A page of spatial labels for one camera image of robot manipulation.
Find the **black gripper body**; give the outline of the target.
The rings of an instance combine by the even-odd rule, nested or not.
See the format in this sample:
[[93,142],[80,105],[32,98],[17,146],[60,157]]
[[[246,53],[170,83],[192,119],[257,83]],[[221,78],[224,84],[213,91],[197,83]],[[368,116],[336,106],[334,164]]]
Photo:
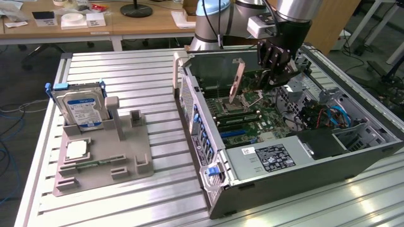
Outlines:
[[257,64],[262,69],[282,70],[302,45],[312,21],[278,23],[276,36],[260,40],[257,44]]

